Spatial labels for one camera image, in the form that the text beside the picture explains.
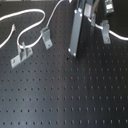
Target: bracket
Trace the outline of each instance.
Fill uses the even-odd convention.
[[[78,8],[78,10],[74,11],[74,22],[72,27],[72,35],[70,40],[70,46],[68,48],[68,51],[76,57],[77,54],[77,47],[79,42],[79,35],[81,30],[81,23],[82,23],[82,10]]]
[[[50,39],[50,29],[48,27],[45,27],[40,31],[40,33],[42,35],[46,49],[51,48],[53,46],[53,44]]]
[[[96,23],[96,13],[92,14],[91,26],[95,27],[95,23]]]
[[[20,46],[17,45],[18,55],[13,59],[11,59],[12,68],[15,68],[33,54],[32,48],[27,48],[27,49],[25,48],[24,42],[22,43],[22,46],[23,46],[23,51],[21,51]]]
[[[103,27],[103,29],[101,30],[102,32],[102,37],[103,37],[103,41],[104,44],[111,44],[111,40],[109,37],[109,24],[108,24],[108,20],[103,20],[101,23],[101,26]]]

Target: black metal plate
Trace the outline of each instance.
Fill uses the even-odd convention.
[[[110,28],[127,36],[127,0],[113,0],[115,13]],[[100,3],[97,23],[104,19]],[[35,41],[46,25],[54,2],[7,2],[0,16],[28,9],[46,12],[42,25],[21,38]],[[83,19],[78,56],[68,53],[74,5],[63,2],[51,24],[53,47],[46,50],[43,40],[33,48],[34,55],[11,69],[17,55],[18,34],[41,19],[37,13],[24,14],[0,22],[0,42],[15,23],[17,31],[0,50],[0,128],[128,128],[128,43],[111,36],[103,44],[101,31]]]

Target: wire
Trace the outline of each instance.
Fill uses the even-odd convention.
[[[101,30],[103,29],[102,26],[97,25],[97,24],[95,24],[95,27],[97,27],[97,28],[99,28],[99,29],[101,29]],[[111,31],[111,30],[109,30],[109,33],[110,33],[111,35],[115,36],[116,38],[120,39],[120,40],[128,41],[128,37],[120,36],[120,35],[116,34],[115,32],[113,32],[113,31]]]
[[[56,4],[56,6],[55,6],[55,8],[53,9],[52,14],[51,14],[51,16],[50,16],[50,18],[49,18],[49,20],[48,20],[48,23],[47,23],[46,27],[49,26],[49,23],[50,23],[50,21],[51,21],[51,19],[52,19],[52,17],[53,17],[53,14],[55,13],[55,11],[56,11],[57,7],[59,6],[59,4],[60,4],[61,2],[63,2],[63,1],[65,1],[65,0],[60,0],[60,1]]]
[[[34,28],[34,27],[40,25],[40,24],[44,21],[44,19],[45,19],[45,12],[44,12],[43,10],[41,10],[41,9],[27,9],[27,10],[23,10],[23,11],[20,11],[20,12],[12,13],[12,14],[9,14],[9,15],[6,15],[6,16],[3,16],[3,17],[0,18],[0,21],[2,21],[2,20],[4,20],[4,19],[10,18],[10,17],[14,17],[14,16],[18,16],[18,15],[21,15],[21,14],[24,14],[24,13],[29,13],[29,12],[39,12],[39,13],[42,13],[44,16],[43,16],[43,18],[42,18],[39,22],[37,22],[37,23],[35,23],[35,24],[33,24],[33,25],[27,27],[26,29],[24,29],[23,31],[21,31],[21,33],[18,35],[18,38],[17,38],[17,45],[19,45],[21,49],[23,49],[23,46],[21,46],[21,45],[19,44],[19,39],[20,39],[21,35],[22,35],[23,33],[25,33],[26,31],[28,31],[28,30],[30,30],[30,29],[32,29],[32,28]],[[12,35],[12,34],[10,33],[9,38],[7,38],[7,39],[1,44],[1,46],[4,46],[4,45],[6,44],[5,42],[10,39],[11,35]],[[34,45],[36,45],[36,44],[38,43],[38,41],[39,41],[40,39],[41,39],[41,36],[40,36],[34,43],[32,43],[31,45],[27,45],[27,46],[25,46],[25,47],[26,47],[26,48],[33,47]]]
[[[56,4],[56,6],[55,6],[55,8],[54,8],[54,10],[53,10],[53,12],[52,12],[52,14],[51,14],[49,20],[48,20],[48,23],[47,23],[47,25],[46,25],[47,27],[48,27],[48,25],[49,25],[49,23],[50,23],[50,21],[51,21],[53,15],[54,15],[55,11],[56,11],[56,8],[59,6],[59,4],[60,4],[62,1],[65,1],[65,0],[60,0],[60,1]],[[35,24],[33,24],[33,25],[31,25],[31,26],[25,28],[24,30],[22,30],[22,31],[20,32],[20,34],[19,34],[18,37],[17,37],[17,45],[20,46],[21,49],[23,49],[23,46],[20,45],[20,43],[19,43],[20,37],[21,37],[25,32],[27,32],[27,31],[29,31],[30,29],[32,29],[32,28],[34,28],[34,27],[40,25],[40,24],[44,21],[44,19],[45,19],[45,12],[44,12],[43,10],[41,10],[41,9],[27,9],[27,10],[23,10],[23,11],[19,11],[19,12],[16,12],[16,13],[12,13],[12,14],[9,14],[9,15],[6,15],[6,16],[3,16],[3,17],[0,18],[0,21],[2,21],[2,20],[4,20],[4,19],[10,18],[10,17],[14,17],[14,16],[18,16],[18,15],[21,15],[21,14],[24,14],[24,13],[29,13],[29,12],[39,12],[39,13],[42,13],[44,16],[43,16],[43,18],[42,18],[39,22],[37,22],[37,23],[35,23]],[[14,32],[14,30],[12,29],[11,32],[10,32],[10,34],[9,34],[9,36],[8,36],[8,38],[0,45],[0,48],[2,48],[2,47],[7,43],[7,41],[11,38],[13,32]],[[41,37],[42,37],[42,34],[39,36],[39,38],[38,38],[35,42],[31,43],[30,45],[26,45],[25,48],[31,48],[31,47],[35,46],[35,45],[40,41]]]
[[[16,30],[16,29],[15,29],[15,25],[13,24],[9,36],[7,37],[7,39],[6,39],[2,44],[0,44],[0,48],[2,48],[2,47],[9,41],[9,39],[11,38],[11,36],[12,36],[12,34],[13,34],[13,32],[14,32],[15,30]]]

